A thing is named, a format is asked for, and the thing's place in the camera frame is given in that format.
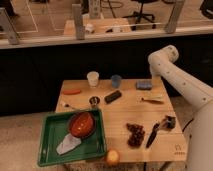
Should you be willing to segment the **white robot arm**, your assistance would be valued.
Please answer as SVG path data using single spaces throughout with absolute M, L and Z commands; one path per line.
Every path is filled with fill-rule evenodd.
M 152 76 L 162 76 L 196 108 L 188 147 L 187 171 L 213 171 L 213 88 L 174 62 L 179 52 L 168 45 L 148 56 Z

